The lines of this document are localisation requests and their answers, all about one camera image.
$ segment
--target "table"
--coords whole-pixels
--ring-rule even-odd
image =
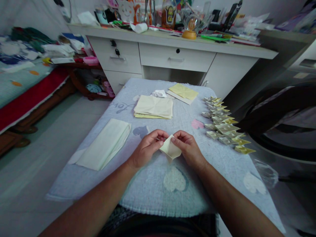
[[[111,118],[132,124],[132,131],[124,147],[101,171],[67,164],[46,197],[58,201],[78,199],[125,162],[149,131],[159,128],[170,135],[182,129],[195,137],[207,161],[284,232],[269,192],[264,195],[258,192],[253,194],[243,183],[243,178],[248,172],[261,179],[249,155],[242,155],[233,148],[206,137],[207,130],[203,123],[209,123],[210,120],[201,115],[201,112],[207,111],[202,99],[206,96],[215,96],[210,88],[186,85],[199,94],[191,105],[177,99],[173,100],[172,119],[133,116],[133,108],[140,95],[150,95],[156,89],[167,90],[174,84],[131,78],[78,147],[77,152],[87,148]],[[170,172],[175,172],[177,177],[184,179],[184,190],[170,191],[164,186],[164,179]],[[190,217],[204,212],[216,212],[198,176],[187,166],[184,158],[180,156],[170,165],[160,151],[155,153],[151,162],[134,176],[120,204],[136,212],[160,216]]]
[[[87,36],[116,95],[134,77],[203,85],[224,99],[259,58],[273,59],[278,54],[261,47],[189,40],[161,31],[137,34],[116,28],[68,26],[72,33]]]
[[[69,73],[69,77],[71,78],[72,83],[74,86],[80,91],[85,97],[87,97],[89,100],[94,100],[95,98],[101,98],[101,99],[113,99],[110,96],[105,96],[105,95],[99,95],[97,93],[92,93],[90,92],[86,87],[83,79],[76,75],[74,72],[75,68],[81,68],[81,69],[97,69],[97,70],[102,70],[101,65],[88,65],[85,63],[66,63],[63,64],[64,67],[67,68],[67,71]]]

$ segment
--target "white desk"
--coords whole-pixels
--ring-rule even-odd
[[[203,85],[224,99],[259,58],[273,59],[278,54],[254,46],[188,40],[160,31],[137,34],[75,24],[69,28],[88,37],[115,94],[129,78],[136,77]],[[115,40],[120,58],[110,40]]]

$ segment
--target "blue blanket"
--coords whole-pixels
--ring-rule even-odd
[[[32,63],[35,64],[35,67],[15,73],[0,73],[0,109],[47,77],[55,67],[54,65],[44,66],[41,59],[36,59]],[[0,70],[7,66],[0,62]],[[12,81],[19,82],[22,86],[13,85]]]
[[[210,88],[186,85],[199,94],[191,105],[175,99],[172,119],[133,116],[133,109],[139,95],[150,95],[154,90],[167,91],[173,85],[175,85],[174,82],[131,78],[77,151],[87,148],[111,118],[132,124],[132,132],[124,147],[101,171],[67,164],[46,197],[58,201],[79,199],[125,162],[148,130],[159,128],[169,135],[178,130],[185,130],[195,137],[208,162],[284,232],[269,192],[251,193],[243,183],[248,172],[261,179],[249,155],[242,155],[234,151],[232,147],[206,137],[207,130],[202,123],[210,123],[210,119],[201,115],[201,112],[208,111],[202,99],[215,96]],[[205,212],[215,212],[201,181],[188,167],[184,158],[180,156],[169,164],[160,151],[156,152],[151,162],[135,175],[120,204],[136,212],[168,217],[191,217]]]

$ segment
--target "glass jar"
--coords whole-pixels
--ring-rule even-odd
[[[164,0],[162,4],[161,24],[163,28],[174,29],[177,3],[175,0]]]

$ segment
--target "pink heart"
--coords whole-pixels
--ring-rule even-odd
[[[204,128],[204,124],[196,119],[194,119],[191,123],[191,126],[194,128],[194,129],[199,129],[199,128]]]

